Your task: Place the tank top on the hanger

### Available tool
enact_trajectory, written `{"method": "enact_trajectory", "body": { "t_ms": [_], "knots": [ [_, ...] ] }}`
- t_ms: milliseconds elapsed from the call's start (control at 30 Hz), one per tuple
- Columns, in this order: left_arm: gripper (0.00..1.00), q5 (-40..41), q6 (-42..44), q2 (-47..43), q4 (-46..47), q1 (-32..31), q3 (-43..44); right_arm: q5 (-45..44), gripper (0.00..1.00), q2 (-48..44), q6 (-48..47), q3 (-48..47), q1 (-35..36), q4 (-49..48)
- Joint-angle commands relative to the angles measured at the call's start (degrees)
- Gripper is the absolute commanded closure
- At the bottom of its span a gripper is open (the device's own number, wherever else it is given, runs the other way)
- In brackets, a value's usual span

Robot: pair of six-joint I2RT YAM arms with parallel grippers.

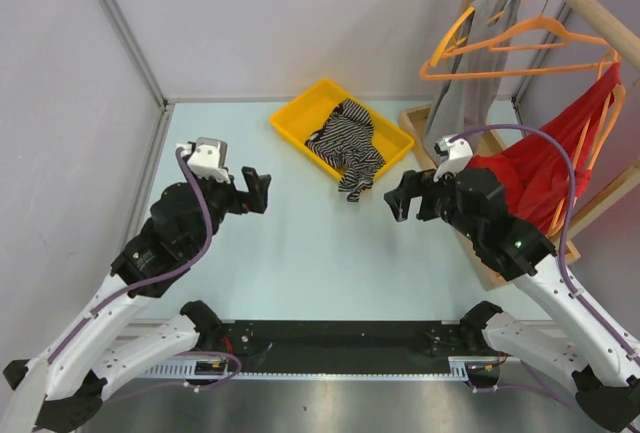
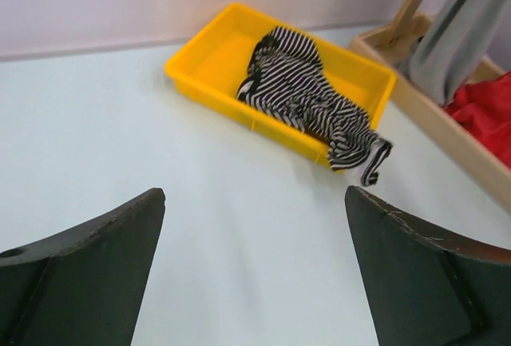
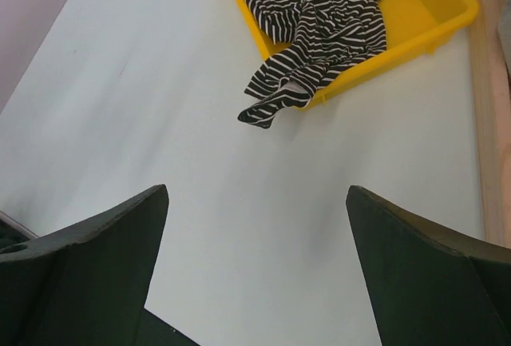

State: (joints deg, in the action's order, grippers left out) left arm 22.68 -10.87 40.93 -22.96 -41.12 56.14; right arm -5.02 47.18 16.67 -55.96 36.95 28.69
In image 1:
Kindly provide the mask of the striped tank top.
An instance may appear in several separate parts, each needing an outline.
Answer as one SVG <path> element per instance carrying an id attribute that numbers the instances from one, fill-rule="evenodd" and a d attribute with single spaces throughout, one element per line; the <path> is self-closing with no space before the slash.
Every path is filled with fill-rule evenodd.
<path id="1" fill-rule="evenodd" d="M 345 99 L 330 113 L 305 146 L 335 170 L 341 170 L 338 191 L 348 202 L 358 202 L 372 188 L 376 173 L 386 164 L 373 145 L 374 125 L 369 111 Z"/>

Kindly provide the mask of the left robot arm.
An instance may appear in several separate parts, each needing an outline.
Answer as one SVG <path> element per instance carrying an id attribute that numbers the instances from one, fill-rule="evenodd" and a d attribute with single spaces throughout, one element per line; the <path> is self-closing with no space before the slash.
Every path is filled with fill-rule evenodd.
<path id="1" fill-rule="evenodd" d="M 159 327 L 119 347 L 118 335 L 201 259 L 228 214 L 262 214 L 271 178 L 242 170 L 247 188 L 185 175 L 167 187 L 151 216 L 111 265 L 79 316 L 39 356 L 13 360 L 4 377 L 14 391 L 4 432 L 72 432 L 123 386 L 176 355 L 203 353 L 235 375 L 240 361 L 225 346 L 222 322 L 201 300 L 186 303 Z"/>

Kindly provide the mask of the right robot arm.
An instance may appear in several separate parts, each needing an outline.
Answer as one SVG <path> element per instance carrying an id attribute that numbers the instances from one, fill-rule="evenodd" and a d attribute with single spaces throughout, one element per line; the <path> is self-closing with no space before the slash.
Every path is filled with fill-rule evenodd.
<path id="1" fill-rule="evenodd" d="M 537 303 L 566 338 L 549 337 L 482 301 L 461 319 L 461 341 L 473 354 L 516 357 L 573 394 L 594 423 L 611 432 L 639 416 L 639 343 L 594 298 L 563 274 L 554 245 L 533 224 L 509 213 L 503 185 L 487 169 L 442 178 L 403 173 L 384 200 L 398 222 L 413 199 L 417 219 L 441 219 L 470 240 L 477 258 Z"/>

